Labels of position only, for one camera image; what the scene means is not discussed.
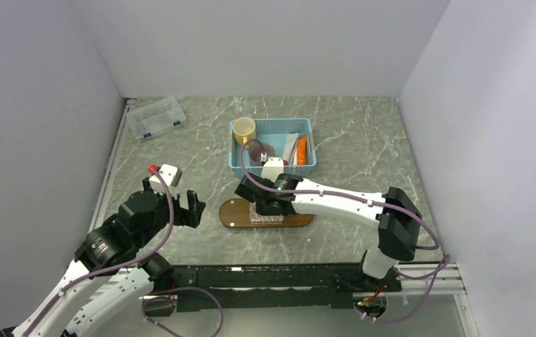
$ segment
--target yellow cup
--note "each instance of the yellow cup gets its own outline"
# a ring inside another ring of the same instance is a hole
[[[248,140],[255,138],[255,122],[249,117],[238,118],[233,124],[233,134],[237,143],[243,146]]]

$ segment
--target wooden board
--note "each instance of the wooden board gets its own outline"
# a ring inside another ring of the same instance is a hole
[[[250,203],[245,199],[229,199],[218,211],[220,222],[228,228],[279,228],[304,227],[313,219],[313,214],[297,214],[285,216],[282,223],[252,224],[249,214]]]

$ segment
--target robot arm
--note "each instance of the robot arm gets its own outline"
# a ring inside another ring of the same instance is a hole
[[[379,243],[376,248],[366,252],[362,265],[363,273],[374,279],[383,279],[397,262],[408,262],[415,258],[419,224],[403,213],[373,204],[374,201],[379,201],[401,206],[421,218],[421,213],[403,190],[390,187],[388,193],[385,194],[352,192],[321,185],[310,179],[282,172],[282,161],[275,160],[269,161],[264,166],[262,177],[253,174],[251,177],[265,187],[275,190],[296,190],[300,191],[299,193],[268,192],[249,181],[247,177],[241,180],[235,193],[249,202],[255,202],[256,211],[260,215],[319,214],[336,216],[365,223],[370,228],[377,230]],[[321,192],[307,194],[302,192],[304,190]],[[366,199],[366,202],[331,193],[324,194],[323,191],[351,194]]]
[[[163,165],[156,169],[170,186],[170,189],[177,186],[181,170],[170,165]],[[135,192],[129,196],[128,200],[120,205],[118,213],[110,216],[101,227],[86,235],[83,243],[74,253],[75,259],[69,264],[69,268],[60,282],[32,315],[21,325],[0,331],[0,336],[71,336],[65,330],[68,322],[88,301],[90,296],[116,271],[85,279],[66,292],[60,289],[78,277],[133,260],[138,250],[144,247],[167,224],[168,200],[160,180],[154,176],[145,178],[142,184],[144,185],[143,191]],[[196,228],[200,223],[201,214],[206,204],[198,200],[195,192],[188,190],[187,208],[182,208],[180,196],[173,195],[175,197],[171,199],[171,202],[175,210],[174,225]],[[59,298],[51,305],[51,300],[56,296]]]

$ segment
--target red connector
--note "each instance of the red connector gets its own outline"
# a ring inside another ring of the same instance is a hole
[[[154,175],[154,173],[152,173],[152,169],[155,169],[156,171],[158,171],[158,170],[160,170],[161,168],[160,168],[158,165],[150,164],[150,166],[148,166],[148,172],[149,172],[151,175]]]

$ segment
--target orange object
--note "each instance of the orange object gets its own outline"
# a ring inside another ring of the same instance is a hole
[[[299,139],[297,144],[297,165],[305,165],[307,162],[307,136]]]
[[[148,173],[150,173],[151,176],[154,175],[154,173],[152,173],[152,169],[155,169],[158,171],[161,168],[158,165],[150,164],[150,166],[148,166]]]

